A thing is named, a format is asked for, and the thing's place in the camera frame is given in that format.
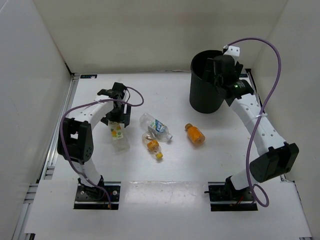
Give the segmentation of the clear bottle with blue label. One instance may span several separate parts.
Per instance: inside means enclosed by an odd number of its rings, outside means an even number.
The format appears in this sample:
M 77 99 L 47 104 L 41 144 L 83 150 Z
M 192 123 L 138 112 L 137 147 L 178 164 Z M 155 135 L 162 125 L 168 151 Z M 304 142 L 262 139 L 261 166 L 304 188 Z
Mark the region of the clear bottle with blue label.
M 169 132 L 169 128 L 148 113 L 144 113 L 139 118 L 139 123 L 145 130 L 151 132 L 161 142 L 170 142 L 173 138 L 173 135 Z

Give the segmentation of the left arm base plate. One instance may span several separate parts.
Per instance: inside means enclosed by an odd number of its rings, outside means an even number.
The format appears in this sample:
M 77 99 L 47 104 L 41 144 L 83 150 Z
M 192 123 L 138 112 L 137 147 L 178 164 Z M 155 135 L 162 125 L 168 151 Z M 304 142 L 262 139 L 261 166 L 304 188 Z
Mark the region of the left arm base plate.
M 105 182 L 104 189 L 108 192 L 94 192 L 90 187 L 78 184 L 73 208 L 75 210 L 118 210 L 121 193 L 121 182 Z

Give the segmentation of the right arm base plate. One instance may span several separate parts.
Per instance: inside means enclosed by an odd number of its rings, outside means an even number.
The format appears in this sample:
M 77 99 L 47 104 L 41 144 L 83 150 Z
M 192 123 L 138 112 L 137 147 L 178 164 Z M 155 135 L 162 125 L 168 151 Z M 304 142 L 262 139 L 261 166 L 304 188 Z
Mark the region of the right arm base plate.
M 258 211 L 252 191 L 249 188 L 231 190 L 225 183 L 209 183 L 204 194 L 209 196 L 212 212 L 254 212 Z

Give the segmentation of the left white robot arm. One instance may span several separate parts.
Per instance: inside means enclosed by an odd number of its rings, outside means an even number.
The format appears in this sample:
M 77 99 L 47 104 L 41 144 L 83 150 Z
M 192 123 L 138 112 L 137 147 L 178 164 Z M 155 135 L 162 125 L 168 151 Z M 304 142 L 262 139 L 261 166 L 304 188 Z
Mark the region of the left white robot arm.
M 111 89 L 101 89 L 92 102 L 73 107 L 61 117 L 57 152 L 78 174 L 79 184 L 93 200 L 105 194 L 104 178 L 92 160 L 93 129 L 99 123 L 126 128 L 131 120 L 130 97 L 129 87 L 115 82 Z

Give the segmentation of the orange juice bottle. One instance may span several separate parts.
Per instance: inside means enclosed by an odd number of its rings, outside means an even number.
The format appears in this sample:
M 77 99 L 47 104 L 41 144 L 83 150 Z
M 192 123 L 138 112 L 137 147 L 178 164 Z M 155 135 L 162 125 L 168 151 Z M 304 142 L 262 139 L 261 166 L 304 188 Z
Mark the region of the orange juice bottle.
M 185 125 L 185 130 L 187 132 L 188 138 L 191 140 L 191 142 L 195 145 L 201 145 L 205 141 L 205 136 L 203 133 L 192 124 L 188 123 Z

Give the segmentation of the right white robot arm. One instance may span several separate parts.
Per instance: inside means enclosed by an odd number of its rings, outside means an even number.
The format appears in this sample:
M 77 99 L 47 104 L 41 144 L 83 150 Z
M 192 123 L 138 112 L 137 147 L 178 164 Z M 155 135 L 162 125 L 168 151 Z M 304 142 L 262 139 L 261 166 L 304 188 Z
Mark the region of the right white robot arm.
M 230 200 L 238 199 L 252 183 L 263 183 L 291 171 L 299 154 L 296 143 L 287 143 L 272 126 L 259 105 L 248 81 L 240 79 L 242 65 L 230 55 L 207 58 L 204 79 L 239 116 L 258 152 L 258 158 L 242 172 L 226 179 L 223 191 Z

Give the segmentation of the small clear bottle yellow cap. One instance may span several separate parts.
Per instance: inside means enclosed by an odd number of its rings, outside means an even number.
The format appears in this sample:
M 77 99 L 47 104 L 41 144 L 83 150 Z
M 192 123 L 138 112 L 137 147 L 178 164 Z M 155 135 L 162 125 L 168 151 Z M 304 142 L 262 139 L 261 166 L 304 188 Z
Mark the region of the small clear bottle yellow cap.
M 162 160 L 162 148 L 154 135 L 151 132 L 147 131 L 142 135 L 141 138 L 144 146 L 147 148 L 149 153 L 153 155 L 157 161 Z

